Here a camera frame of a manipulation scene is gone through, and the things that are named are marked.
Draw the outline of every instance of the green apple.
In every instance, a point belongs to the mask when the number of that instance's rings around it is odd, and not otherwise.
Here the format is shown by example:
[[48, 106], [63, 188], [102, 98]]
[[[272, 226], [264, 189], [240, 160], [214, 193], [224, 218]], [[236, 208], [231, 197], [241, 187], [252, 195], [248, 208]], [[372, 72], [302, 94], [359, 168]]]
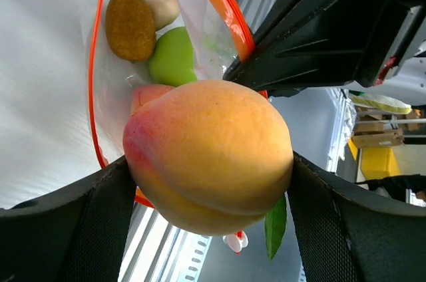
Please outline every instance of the green apple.
[[194, 50], [186, 27], [173, 28], [157, 40], [148, 68], [157, 84], [178, 87], [197, 80]]

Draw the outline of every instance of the clear plastic bag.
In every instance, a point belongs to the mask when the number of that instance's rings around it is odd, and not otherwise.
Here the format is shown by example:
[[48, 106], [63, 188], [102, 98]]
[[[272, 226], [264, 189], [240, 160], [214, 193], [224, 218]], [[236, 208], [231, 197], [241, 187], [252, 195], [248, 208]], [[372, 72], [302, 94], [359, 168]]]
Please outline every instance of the clear plastic bag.
[[[109, 0], [80, 0], [81, 30], [88, 63], [88, 117], [101, 167], [123, 155], [122, 131], [130, 116], [133, 90], [152, 83], [146, 63], [118, 58], [104, 30]], [[198, 79], [221, 79], [236, 58], [254, 48], [250, 30], [235, 0], [178, 0], [180, 16], [157, 32], [186, 26], [194, 48]]]

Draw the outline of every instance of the leaf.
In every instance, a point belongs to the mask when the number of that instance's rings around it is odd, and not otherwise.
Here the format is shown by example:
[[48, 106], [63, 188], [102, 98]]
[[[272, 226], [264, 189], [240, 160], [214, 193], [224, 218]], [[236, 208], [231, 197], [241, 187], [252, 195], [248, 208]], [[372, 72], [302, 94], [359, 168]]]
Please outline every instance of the leaf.
[[275, 257], [281, 245], [287, 225], [287, 201], [283, 196], [265, 217], [266, 251], [269, 261]]

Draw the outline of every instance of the yellow box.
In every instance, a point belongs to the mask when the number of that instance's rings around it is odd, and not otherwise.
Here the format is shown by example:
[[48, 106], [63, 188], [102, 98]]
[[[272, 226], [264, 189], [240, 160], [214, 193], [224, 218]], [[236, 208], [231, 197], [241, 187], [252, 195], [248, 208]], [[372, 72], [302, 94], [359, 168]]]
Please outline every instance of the yellow box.
[[364, 148], [361, 171], [366, 180], [399, 176], [399, 169], [392, 148]]

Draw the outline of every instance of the garlic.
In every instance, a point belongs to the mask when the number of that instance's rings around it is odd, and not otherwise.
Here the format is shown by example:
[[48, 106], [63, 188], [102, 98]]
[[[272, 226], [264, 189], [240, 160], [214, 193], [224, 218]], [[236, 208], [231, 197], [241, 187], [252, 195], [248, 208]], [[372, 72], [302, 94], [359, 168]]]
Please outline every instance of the garlic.
[[156, 31], [170, 25], [180, 14], [178, 0], [145, 0], [152, 9]]

